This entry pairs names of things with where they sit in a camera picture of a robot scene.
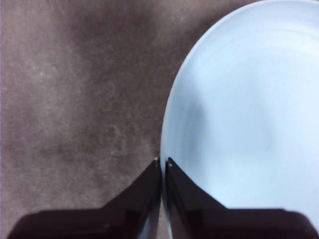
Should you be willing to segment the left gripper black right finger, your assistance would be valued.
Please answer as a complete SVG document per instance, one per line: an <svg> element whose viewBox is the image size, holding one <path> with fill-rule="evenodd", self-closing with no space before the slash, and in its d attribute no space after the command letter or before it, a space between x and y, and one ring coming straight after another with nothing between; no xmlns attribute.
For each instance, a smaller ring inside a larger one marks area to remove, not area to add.
<svg viewBox="0 0 319 239"><path fill-rule="evenodd" d="M174 239L317 239L301 213L283 209L228 209L169 158L165 164L166 210Z"/></svg>

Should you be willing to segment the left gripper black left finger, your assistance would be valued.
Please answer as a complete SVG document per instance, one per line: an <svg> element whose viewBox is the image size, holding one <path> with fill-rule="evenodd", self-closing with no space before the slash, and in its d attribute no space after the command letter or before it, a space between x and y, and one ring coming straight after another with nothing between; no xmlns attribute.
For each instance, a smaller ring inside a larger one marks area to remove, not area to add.
<svg viewBox="0 0 319 239"><path fill-rule="evenodd" d="M161 170L152 163L119 195L95 209L49 210L23 216L10 239L154 239Z"/></svg>

